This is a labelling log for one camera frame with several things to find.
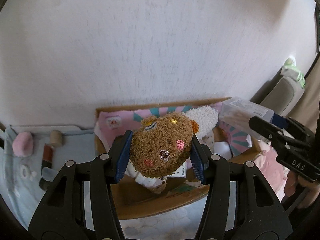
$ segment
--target wall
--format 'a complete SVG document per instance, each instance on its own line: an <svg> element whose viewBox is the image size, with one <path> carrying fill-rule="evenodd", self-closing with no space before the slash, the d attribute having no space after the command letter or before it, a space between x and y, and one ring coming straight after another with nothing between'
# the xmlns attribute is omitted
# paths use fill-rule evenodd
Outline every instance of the wall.
<svg viewBox="0 0 320 240"><path fill-rule="evenodd" d="M313 0L8 0L0 121L92 127L99 106L250 99L316 51Z"/></svg>

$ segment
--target clear plastic container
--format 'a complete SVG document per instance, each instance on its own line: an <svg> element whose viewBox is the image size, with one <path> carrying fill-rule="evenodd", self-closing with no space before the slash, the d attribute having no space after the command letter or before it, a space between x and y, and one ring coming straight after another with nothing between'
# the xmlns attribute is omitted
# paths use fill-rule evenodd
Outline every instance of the clear plastic container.
<svg viewBox="0 0 320 240"><path fill-rule="evenodd" d="M269 108L234 97L222 103L219 120L261 140L263 136L250 129L249 120L253 116L258 116L267 122L271 122L274 113L275 112Z"/></svg>

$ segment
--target wooden cylinder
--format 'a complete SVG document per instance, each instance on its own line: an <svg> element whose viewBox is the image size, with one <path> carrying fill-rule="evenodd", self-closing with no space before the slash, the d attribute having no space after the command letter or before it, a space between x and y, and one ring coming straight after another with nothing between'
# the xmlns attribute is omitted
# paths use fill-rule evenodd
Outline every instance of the wooden cylinder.
<svg viewBox="0 0 320 240"><path fill-rule="evenodd" d="M62 146L62 133L59 131L52 131L50 133L50 145L53 147Z"/></svg>

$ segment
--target white ring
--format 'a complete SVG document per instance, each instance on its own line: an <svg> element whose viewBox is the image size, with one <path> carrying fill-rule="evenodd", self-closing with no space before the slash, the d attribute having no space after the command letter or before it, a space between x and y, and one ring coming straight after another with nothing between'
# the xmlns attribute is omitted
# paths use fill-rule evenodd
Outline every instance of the white ring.
<svg viewBox="0 0 320 240"><path fill-rule="evenodd" d="M20 176L21 176L21 178L28 179L30 177L30 174L31 174L31 172L30 172L30 169L29 169L28 166L26 166L26 165L21 165L20 166Z"/></svg>

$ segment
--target pink plush ball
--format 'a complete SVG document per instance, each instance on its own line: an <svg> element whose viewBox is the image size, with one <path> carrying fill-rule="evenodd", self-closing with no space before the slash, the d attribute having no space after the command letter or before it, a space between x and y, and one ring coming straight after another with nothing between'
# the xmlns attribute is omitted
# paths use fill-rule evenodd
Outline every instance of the pink plush ball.
<svg viewBox="0 0 320 240"><path fill-rule="evenodd" d="M33 138L31 133L19 133L12 143L14 155L17 157L28 157L33 152Z"/></svg>

